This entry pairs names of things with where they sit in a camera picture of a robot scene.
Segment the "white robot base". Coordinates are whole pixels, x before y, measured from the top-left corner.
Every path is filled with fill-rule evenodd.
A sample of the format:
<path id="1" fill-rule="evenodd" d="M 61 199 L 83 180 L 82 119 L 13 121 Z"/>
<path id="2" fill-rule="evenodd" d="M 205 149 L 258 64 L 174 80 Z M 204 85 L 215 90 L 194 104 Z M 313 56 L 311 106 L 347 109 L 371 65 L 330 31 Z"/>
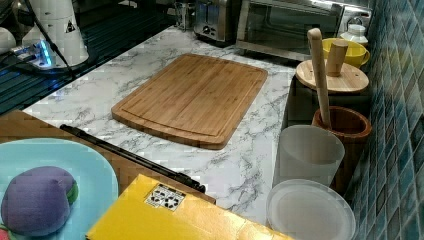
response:
<path id="1" fill-rule="evenodd" d="M 63 69 L 89 58 L 75 19 L 72 0 L 18 0 L 18 22 L 27 32 L 20 59 L 41 70 Z"/>

